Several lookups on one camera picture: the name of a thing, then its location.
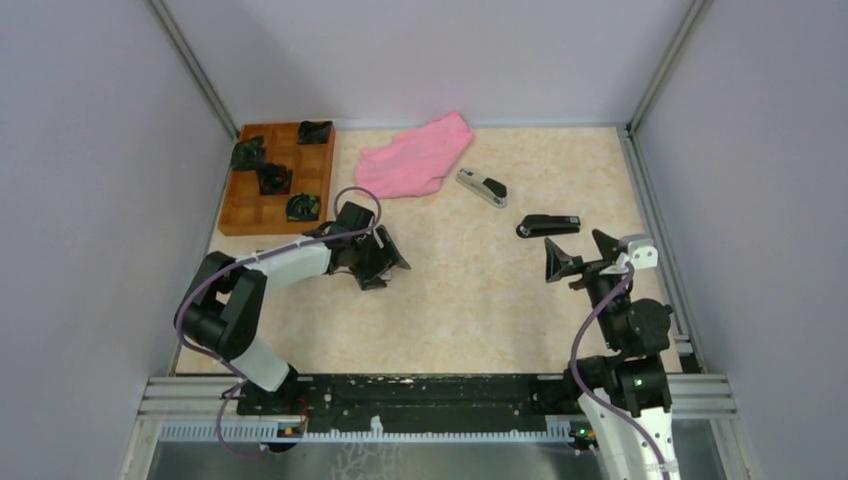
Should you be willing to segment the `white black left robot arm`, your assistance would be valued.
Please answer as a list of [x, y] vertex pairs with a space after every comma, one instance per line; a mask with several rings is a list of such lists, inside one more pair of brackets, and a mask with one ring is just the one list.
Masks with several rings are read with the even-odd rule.
[[272, 250], [242, 257], [208, 254], [178, 307], [174, 327], [186, 348], [221, 361], [261, 390], [264, 405], [285, 414], [300, 399], [298, 373], [258, 336], [265, 295], [340, 270], [363, 291], [382, 289], [391, 269], [409, 267], [385, 226], [345, 231], [325, 223]]

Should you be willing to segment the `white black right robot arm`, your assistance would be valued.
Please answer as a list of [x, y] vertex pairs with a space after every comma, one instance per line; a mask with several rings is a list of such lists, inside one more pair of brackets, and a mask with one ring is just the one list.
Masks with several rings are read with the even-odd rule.
[[592, 232], [600, 253], [587, 261], [544, 241], [545, 279], [570, 281], [592, 310], [570, 347], [563, 398], [583, 412], [609, 479], [678, 479], [672, 398], [661, 354], [671, 341], [671, 306], [634, 300], [637, 272], [654, 269], [659, 252], [644, 234], [615, 238]]

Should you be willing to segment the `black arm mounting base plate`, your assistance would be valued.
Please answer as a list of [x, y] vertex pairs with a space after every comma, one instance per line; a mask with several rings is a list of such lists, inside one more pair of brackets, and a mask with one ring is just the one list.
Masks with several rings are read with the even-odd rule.
[[536, 433], [585, 418], [561, 375], [302, 374], [274, 393], [248, 384], [236, 399], [240, 416], [290, 415], [309, 433]]

